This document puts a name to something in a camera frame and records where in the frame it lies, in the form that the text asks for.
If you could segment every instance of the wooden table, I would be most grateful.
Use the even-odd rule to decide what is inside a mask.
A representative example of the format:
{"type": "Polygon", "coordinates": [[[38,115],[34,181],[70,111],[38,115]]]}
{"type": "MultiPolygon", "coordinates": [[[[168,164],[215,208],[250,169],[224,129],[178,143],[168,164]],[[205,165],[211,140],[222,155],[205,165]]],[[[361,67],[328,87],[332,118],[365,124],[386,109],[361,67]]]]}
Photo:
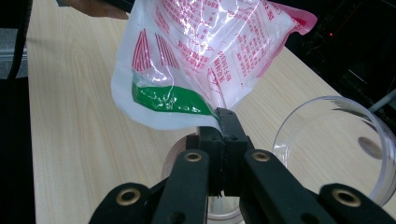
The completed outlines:
{"type": "MultiPolygon", "coordinates": [[[[37,223],[87,223],[125,182],[160,181],[165,157],[194,128],[155,131],[119,111],[110,79],[126,21],[34,1],[27,47],[37,223]]],[[[287,49],[236,110],[256,148],[270,150],[301,103],[337,94],[287,49]]],[[[385,207],[396,217],[396,200],[385,207]]]]}

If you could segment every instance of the brass ring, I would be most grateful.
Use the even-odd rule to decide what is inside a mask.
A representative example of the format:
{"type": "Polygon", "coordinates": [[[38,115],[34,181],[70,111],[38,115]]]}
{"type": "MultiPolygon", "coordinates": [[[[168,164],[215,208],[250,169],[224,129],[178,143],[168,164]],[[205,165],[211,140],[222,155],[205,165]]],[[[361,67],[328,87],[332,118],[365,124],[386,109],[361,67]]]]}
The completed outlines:
{"type": "Polygon", "coordinates": [[[346,189],[333,189],[332,196],[339,203],[349,207],[361,206],[361,199],[358,196],[346,189]]]}
{"type": "Polygon", "coordinates": [[[116,201],[119,205],[127,206],[137,202],[140,198],[140,191],[134,188],[122,189],[117,195],[116,201]],[[126,193],[133,193],[134,196],[131,199],[124,199],[123,196],[126,193]]]}
{"type": "Polygon", "coordinates": [[[256,161],[269,161],[271,159],[271,157],[263,152],[255,152],[252,154],[252,157],[256,161]]]}
{"type": "Polygon", "coordinates": [[[200,161],[201,158],[202,158],[201,154],[195,153],[195,152],[188,153],[184,157],[184,159],[186,159],[186,161],[200,161]]]}

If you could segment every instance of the clear cup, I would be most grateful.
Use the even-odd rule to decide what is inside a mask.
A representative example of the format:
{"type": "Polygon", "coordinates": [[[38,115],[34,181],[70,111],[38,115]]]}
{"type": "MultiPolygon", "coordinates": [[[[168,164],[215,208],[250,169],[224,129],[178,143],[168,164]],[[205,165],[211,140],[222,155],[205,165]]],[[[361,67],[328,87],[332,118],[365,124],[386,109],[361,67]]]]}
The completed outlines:
{"type": "Polygon", "coordinates": [[[383,206],[396,189],[395,145],[387,125],[362,105],[323,96],[291,112],[273,153],[307,189],[341,183],[383,206]]]}

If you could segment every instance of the human hand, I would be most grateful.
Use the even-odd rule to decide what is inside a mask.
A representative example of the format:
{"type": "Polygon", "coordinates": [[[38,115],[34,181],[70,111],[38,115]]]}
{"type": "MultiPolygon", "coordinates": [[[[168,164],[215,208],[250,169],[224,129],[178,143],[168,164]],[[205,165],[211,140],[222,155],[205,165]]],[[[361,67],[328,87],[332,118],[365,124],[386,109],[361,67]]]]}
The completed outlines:
{"type": "Polygon", "coordinates": [[[70,7],[92,17],[109,17],[128,20],[126,12],[111,6],[104,0],[62,0],[70,7]]]}

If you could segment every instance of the white plastic bag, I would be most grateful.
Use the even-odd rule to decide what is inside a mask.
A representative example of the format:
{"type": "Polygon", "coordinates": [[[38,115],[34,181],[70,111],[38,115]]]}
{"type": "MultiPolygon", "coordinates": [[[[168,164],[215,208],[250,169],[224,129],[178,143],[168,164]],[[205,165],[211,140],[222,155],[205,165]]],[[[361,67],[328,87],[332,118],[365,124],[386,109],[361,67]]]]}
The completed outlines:
{"type": "Polygon", "coordinates": [[[265,0],[136,0],[120,44],[113,99],[132,119],[162,130],[219,128],[292,32],[312,14],[265,0]]]}

